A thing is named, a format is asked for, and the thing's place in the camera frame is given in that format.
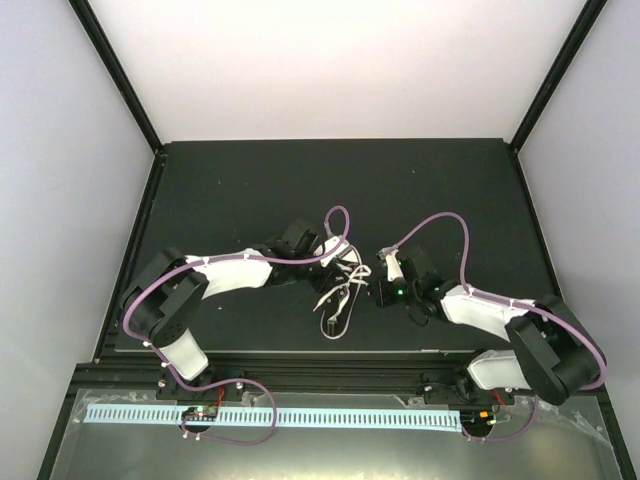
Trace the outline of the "black white sneaker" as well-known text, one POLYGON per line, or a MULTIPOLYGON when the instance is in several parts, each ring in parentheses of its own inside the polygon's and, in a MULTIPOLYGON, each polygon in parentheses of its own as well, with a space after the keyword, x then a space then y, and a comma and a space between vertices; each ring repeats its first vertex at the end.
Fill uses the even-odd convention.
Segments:
POLYGON ((323 308, 320 319, 321 334, 328 340, 342 338, 350 324, 351 315, 360 290, 367 285, 370 269, 363 263, 356 247, 348 247, 337 260, 340 273, 334 286, 324 293, 315 309, 323 308))

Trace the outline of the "white shoelace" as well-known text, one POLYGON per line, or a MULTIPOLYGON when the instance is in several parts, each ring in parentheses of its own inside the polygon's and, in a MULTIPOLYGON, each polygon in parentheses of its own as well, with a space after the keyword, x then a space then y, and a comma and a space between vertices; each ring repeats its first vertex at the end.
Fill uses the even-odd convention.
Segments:
POLYGON ((344 270, 344 281, 324 295, 320 295, 313 311, 332 308, 332 314, 325 314, 329 322, 336 322, 345 308, 357 297, 360 289, 369 285, 372 269, 362 263, 332 262, 344 270))

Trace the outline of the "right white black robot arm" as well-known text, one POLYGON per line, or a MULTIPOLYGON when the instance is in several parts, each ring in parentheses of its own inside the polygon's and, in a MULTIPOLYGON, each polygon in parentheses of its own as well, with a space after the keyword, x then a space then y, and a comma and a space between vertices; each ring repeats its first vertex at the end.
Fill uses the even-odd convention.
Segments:
POLYGON ((444 279, 419 248, 382 249, 385 272, 369 291, 381 308, 402 304, 419 326, 431 321, 474 328, 508 343, 478 354, 454 379, 457 396, 476 403, 490 390, 529 390, 561 405, 598 380, 605 359, 557 296, 539 301, 498 299, 444 279))

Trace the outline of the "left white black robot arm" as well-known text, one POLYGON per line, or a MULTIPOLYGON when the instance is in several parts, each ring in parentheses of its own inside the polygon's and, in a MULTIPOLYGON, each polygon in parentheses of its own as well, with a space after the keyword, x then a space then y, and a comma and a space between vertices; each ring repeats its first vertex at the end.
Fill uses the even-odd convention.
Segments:
POLYGON ((321 233, 301 220, 279 236, 232 253, 186 255, 167 248, 122 296, 122 329, 160 358, 184 392, 202 399, 215 384, 207 357, 211 338, 227 347, 226 328, 240 335, 281 325, 276 297, 300 282, 318 297, 313 309, 337 323, 357 264, 345 233, 321 233))

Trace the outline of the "black table mat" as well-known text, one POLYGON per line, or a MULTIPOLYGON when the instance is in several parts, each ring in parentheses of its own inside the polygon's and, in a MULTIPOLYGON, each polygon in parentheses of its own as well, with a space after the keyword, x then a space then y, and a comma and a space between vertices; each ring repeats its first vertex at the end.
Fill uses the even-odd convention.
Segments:
MULTIPOLYGON (((366 262, 400 239, 437 271, 474 287, 540 299, 559 290, 519 161, 503 140, 195 141, 167 144, 144 195, 126 288, 157 253, 232 253, 281 235, 295 220, 346 232, 366 262), (332 207, 338 208, 333 218, 332 207)), ((304 282, 276 297, 281 325, 224 330, 210 353, 409 353, 501 349, 482 331, 415 324, 401 305, 358 296, 346 335, 331 341, 304 282)))

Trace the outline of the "right controller board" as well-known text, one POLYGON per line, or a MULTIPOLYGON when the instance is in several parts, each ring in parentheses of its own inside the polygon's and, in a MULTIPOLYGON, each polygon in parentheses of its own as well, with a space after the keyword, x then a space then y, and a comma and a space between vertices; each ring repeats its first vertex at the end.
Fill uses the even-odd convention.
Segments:
POLYGON ((472 410, 461 413, 461 421, 472 426, 495 425, 500 423, 500 416, 489 410, 472 410))

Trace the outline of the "controller board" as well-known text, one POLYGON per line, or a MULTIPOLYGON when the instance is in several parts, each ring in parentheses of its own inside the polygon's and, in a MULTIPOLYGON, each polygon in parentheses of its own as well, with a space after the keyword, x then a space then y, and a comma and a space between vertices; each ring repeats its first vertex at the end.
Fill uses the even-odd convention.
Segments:
POLYGON ((500 416, 489 410, 472 410, 461 413, 461 421, 472 426, 495 425, 500 423, 500 416))
POLYGON ((181 419, 187 421, 214 421, 218 415, 216 406, 192 406, 182 414, 181 419))

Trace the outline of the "left controller board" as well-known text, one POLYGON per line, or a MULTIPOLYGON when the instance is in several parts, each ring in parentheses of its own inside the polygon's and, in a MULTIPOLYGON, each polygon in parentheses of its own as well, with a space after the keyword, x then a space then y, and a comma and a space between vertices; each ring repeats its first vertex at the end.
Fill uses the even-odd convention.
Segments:
POLYGON ((216 406, 192 406, 182 414, 181 419, 187 421, 214 421, 218 415, 216 406))

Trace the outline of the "black aluminium rail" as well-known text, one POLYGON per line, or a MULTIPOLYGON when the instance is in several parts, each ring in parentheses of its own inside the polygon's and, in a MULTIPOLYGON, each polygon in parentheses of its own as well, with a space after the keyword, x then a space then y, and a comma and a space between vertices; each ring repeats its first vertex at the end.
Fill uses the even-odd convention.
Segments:
POLYGON ((230 379, 240 372, 272 392, 412 394, 428 382, 449 380, 469 353, 211 353, 230 379))

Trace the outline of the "black right frame post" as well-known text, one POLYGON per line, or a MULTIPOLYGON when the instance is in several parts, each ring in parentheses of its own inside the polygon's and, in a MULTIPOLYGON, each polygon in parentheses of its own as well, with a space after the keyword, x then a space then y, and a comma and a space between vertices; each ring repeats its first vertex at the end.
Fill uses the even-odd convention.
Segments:
POLYGON ((511 139, 510 149, 514 154, 519 154, 524 147, 607 3, 607 0, 584 3, 511 139))

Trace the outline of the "black frame post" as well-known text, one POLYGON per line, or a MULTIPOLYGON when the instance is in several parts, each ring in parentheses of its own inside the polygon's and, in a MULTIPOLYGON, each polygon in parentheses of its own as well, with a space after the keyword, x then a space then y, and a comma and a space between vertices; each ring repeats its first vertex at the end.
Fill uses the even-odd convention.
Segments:
POLYGON ((126 71, 104 31, 94 9, 87 0, 69 0, 69 5, 127 106, 131 116, 154 154, 163 149, 151 120, 139 99, 126 71))
POLYGON ((519 154, 524 147, 607 3, 607 0, 584 3, 511 139, 510 149, 514 154, 519 154))

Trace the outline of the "black left frame post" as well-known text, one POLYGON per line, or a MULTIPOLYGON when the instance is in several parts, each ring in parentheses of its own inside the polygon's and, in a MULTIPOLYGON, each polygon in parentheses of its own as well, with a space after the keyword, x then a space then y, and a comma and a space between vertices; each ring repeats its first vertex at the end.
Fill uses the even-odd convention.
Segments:
POLYGON ((126 71, 104 31, 94 9, 87 0, 69 0, 69 5, 127 106, 131 116, 154 154, 163 149, 151 120, 139 99, 126 71))

